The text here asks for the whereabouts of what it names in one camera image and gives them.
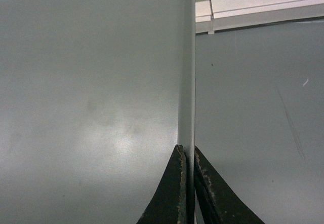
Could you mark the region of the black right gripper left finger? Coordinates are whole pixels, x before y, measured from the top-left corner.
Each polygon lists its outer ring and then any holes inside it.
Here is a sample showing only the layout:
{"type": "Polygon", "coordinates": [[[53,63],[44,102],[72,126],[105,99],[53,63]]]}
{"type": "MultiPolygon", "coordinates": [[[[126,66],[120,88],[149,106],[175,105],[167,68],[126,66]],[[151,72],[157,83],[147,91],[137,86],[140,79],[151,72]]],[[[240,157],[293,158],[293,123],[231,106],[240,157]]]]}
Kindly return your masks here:
{"type": "Polygon", "coordinates": [[[187,164],[182,145],[175,145],[158,187],[137,223],[187,223],[187,164]]]}

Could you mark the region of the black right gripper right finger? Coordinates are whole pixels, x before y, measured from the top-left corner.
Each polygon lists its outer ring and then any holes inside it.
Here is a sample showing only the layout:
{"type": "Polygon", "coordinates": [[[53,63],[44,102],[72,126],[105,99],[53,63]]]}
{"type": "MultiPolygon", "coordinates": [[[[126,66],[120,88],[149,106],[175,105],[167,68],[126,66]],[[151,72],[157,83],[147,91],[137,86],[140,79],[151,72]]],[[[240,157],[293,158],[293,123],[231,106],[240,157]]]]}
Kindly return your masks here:
{"type": "Polygon", "coordinates": [[[204,223],[263,223],[198,147],[194,148],[194,187],[204,223]]]}

